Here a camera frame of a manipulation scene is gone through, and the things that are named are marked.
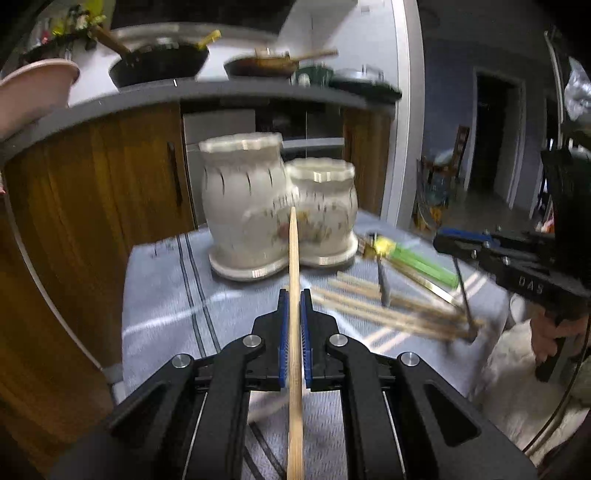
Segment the wooden cabinet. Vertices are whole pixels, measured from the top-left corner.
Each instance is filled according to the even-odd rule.
[[[42,473],[112,408],[105,377],[68,337],[33,283],[4,202],[0,364],[0,423]]]
[[[116,113],[54,135],[12,159],[5,177],[51,300],[104,367],[120,362],[131,249],[194,228],[179,106]]]
[[[386,113],[343,110],[343,159],[355,165],[355,190],[360,209],[379,215],[388,167],[390,126]]]

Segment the white ceramic jar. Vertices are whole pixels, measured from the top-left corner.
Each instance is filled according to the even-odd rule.
[[[282,239],[294,203],[280,156],[280,134],[241,134],[199,144],[204,158],[203,210],[215,241],[213,269],[253,280],[288,263]]]
[[[355,167],[332,158],[297,158],[285,169],[297,199],[300,261],[335,265],[357,251]]]

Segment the metal bolt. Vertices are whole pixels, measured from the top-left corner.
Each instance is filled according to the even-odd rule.
[[[173,357],[174,368],[185,368],[189,363],[191,363],[191,356],[186,353],[179,353]]]
[[[256,346],[259,346],[261,344],[261,342],[262,342],[262,339],[258,335],[246,335],[242,339],[242,343],[244,343],[244,345],[247,346],[248,348],[254,348]]]
[[[407,367],[416,367],[421,358],[414,352],[404,352],[400,355],[400,361]]]
[[[341,335],[340,333],[335,333],[331,335],[329,338],[329,342],[334,346],[345,346],[349,339],[345,335]]]

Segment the cable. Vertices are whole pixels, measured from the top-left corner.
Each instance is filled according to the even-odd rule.
[[[550,424],[554,421],[554,419],[556,418],[556,415],[558,415],[558,413],[560,412],[560,410],[562,410],[562,407],[564,406],[566,401],[569,399],[570,392],[574,386],[574,381],[577,380],[577,375],[579,374],[579,370],[581,370],[581,365],[583,365],[583,360],[585,358],[585,355],[587,355],[587,344],[589,343],[589,331],[590,330],[591,330],[591,316],[589,316],[587,318],[587,330],[585,331],[585,340],[583,341],[583,349],[581,350],[581,355],[580,355],[579,361],[577,361],[577,367],[574,369],[573,376],[570,379],[569,386],[566,387],[564,395],[560,399],[560,403],[558,404],[558,407],[556,407],[556,410],[554,410],[554,412],[552,413],[552,415],[550,416],[548,421],[544,424],[544,426],[540,429],[540,431],[535,434],[534,438],[532,438],[531,441],[522,450],[523,453],[527,453],[527,451],[545,433],[548,426],[550,426]]]

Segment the table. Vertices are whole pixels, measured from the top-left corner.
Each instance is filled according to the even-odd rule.
[[[398,230],[377,217],[359,212],[355,232],[379,232],[430,260],[453,269],[450,257],[433,246]],[[250,333],[254,319],[277,308],[287,272],[255,283],[236,283],[215,276],[207,258],[213,245],[209,231],[195,231],[156,244],[134,247],[125,279],[122,315],[123,376],[131,393],[177,353],[195,358],[213,355],[230,341]],[[333,315],[342,333],[363,342],[371,351],[397,356],[418,353],[463,395],[476,386],[478,375],[504,328],[509,295],[461,263],[460,269],[475,317],[485,320],[473,344],[452,343],[397,332],[355,317],[314,306]],[[357,258],[345,270],[378,281],[374,262]],[[334,271],[301,269],[301,286],[330,288]],[[395,271],[389,282],[405,294],[433,300],[431,294]],[[454,292],[461,298],[459,291]],[[338,392],[305,392],[304,461],[307,478],[346,477],[345,439]],[[287,464],[287,396],[251,394],[246,429],[243,479],[285,478]]]

